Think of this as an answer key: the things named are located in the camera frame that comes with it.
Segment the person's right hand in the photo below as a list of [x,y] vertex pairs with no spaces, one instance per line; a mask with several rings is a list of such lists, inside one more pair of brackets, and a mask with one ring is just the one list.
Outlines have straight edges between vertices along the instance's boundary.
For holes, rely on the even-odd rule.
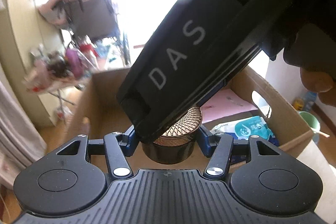
[[323,104],[335,107],[335,82],[331,76],[325,72],[310,72],[303,68],[300,68],[300,76],[307,90],[317,93]]

